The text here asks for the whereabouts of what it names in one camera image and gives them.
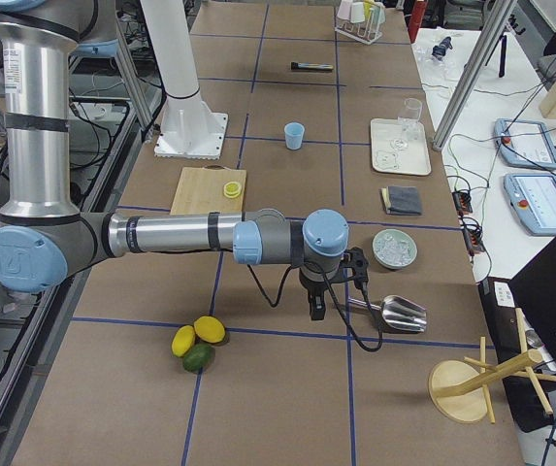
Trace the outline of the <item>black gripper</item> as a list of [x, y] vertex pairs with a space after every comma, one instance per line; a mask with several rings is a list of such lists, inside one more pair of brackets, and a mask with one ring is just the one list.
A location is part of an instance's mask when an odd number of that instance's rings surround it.
[[326, 304], [324, 300], [325, 292], [329, 292], [334, 297], [334, 289], [330, 279], [321, 274], [319, 280], [309, 278], [303, 271], [299, 272], [300, 284], [307, 291], [310, 306], [310, 318], [312, 321], [321, 321], [325, 318]]

